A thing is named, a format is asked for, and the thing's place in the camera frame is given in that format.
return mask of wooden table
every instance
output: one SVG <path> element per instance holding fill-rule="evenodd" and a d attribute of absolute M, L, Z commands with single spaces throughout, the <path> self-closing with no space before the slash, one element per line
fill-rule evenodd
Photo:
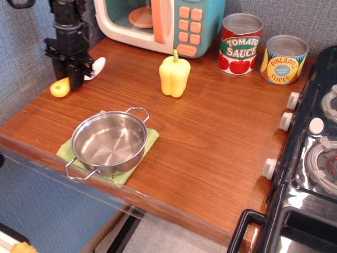
<path fill-rule="evenodd" d="M 158 68 L 167 55 L 106 38 L 90 52 L 106 58 L 104 70 L 65 98 L 45 90 L 0 129 L 0 146 L 64 174 L 56 153 L 83 120 L 100 110 L 144 107 L 146 126 L 160 137 L 125 187 L 86 183 L 226 245 L 244 209 L 266 211 L 264 163 L 280 155 L 287 136 L 281 116 L 315 59 L 306 59 L 296 83 L 279 86 L 260 76 L 263 48 L 255 70 L 242 76 L 222 72 L 218 52 L 219 38 L 203 57 L 188 59 L 187 88 L 175 99 L 161 92 Z"/>

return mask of stove knob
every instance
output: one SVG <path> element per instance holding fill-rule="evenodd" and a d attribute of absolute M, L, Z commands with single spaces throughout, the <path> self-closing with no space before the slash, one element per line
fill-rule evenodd
<path fill-rule="evenodd" d="M 320 118 L 313 118 L 309 123 L 309 132 L 313 135 L 320 134 L 324 129 L 324 122 Z"/>
<path fill-rule="evenodd" d="M 292 111 L 295 111 L 297 102 L 299 101 L 300 93 L 299 92 L 292 92 L 288 99 L 288 104 L 286 107 Z"/>
<path fill-rule="evenodd" d="M 281 122 L 280 122 L 280 129 L 282 129 L 285 132 L 288 131 L 293 115 L 294 114 L 292 112 L 285 112 L 283 114 Z"/>
<path fill-rule="evenodd" d="M 277 164 L 277 159 L 268 158 L 265 162 L 264 169 L 262 175 L 266 177 L 268 180 L 272 180 L 275 168 Z"/>

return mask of green cloth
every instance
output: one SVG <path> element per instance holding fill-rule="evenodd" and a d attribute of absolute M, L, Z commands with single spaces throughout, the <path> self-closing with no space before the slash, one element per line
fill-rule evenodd
<path fill-rule="evenodd" d="M 159 137 L 159 134 L 157 133 L 156 130 L 150 129 L 150 128 L 147 129 L 147 141 L 146 141 L 146 144 L 145 144 L 144 155 L 143 155 L 142 159 L 147 154 L 147 152 L 150 150 L 150 148 L 152 147 L 154 142 L 158 139 L 158 137 Z M 73 150 L 72 150 L 71 139 L 69 139 L 66 143 L 61 145 L 61 147 L 58 150 L 56 155 L 59 158 L 65 160 L 66 162 L 70 162 L 71 160 L 73 160 L 75 158 L 75 155 L 74 155 Z M 76 165 L 80 168 L 85 169 L 83 163 L 78 161 L 78 160 L 73 162 L 73 165 Z M 119 184 L 124 184 L 127 181 L 127 179 L 129 178 L 129 176 L 131 176 L 131 174 L 137 168 L 137 166 L 138 166 L 138 164 L 133 169 L 131 169 L 131 170 L 129 170 L 129 171 L 123 173 L 123 174 L 116 175 L 116 176 L 104 176 L 104 177 L 106 179 L 108 179 L 109 181 L 111 181 L 111 184 L 118 187 L 118 185 L 115 184 L 114 182 L 117 182 Z M 100 179 L 100 177 L 95 176 L 95 174 L 93 174 L 92 176 L 97 178 L 97 179 Z"/>

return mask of yellow toy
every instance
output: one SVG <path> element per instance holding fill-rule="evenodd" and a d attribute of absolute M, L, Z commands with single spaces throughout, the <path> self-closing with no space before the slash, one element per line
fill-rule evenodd
<path fill-rule="evenodd" d="M 190 63 L 185 59 L 179 59 L 178 52 L 174 49 L 173 56 L 165 58 L 159 67 L 162 92 L 165 95 L 179 98 L 186 89 L 190 70 Z"/>
<path fill-rule="evenodd" d="M 69 77 L 63 78 L 53 83 L 49 90 L 56 98 L 63 98 L 64 96 L 67 96 L 70 91 Z"/>

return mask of gray backdrop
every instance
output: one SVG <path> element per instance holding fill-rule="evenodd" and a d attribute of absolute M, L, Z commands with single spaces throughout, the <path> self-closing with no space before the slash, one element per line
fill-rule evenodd
<path fill-rule="evenodd" d="M 84 17 L 95 27 L 93 47 L 104 35 L 95 20 L 93 0 L 87 2 Z M 44 55 L 43 39 L 55 38 L 48 0 L 36 0 L 32 8 L 24 10 L 12 9 L 5 0 L 0 3 L 2 126 L 56 78 L 51 59 Z M 227 0 L 225 15 L 236 12 L 255 14 L 264 21 L 263 46 L 274 35 L 295 35 L 309 43 L 309 56 L 316 57 L 322 49 L 337 43 L 336 1 Z"/>

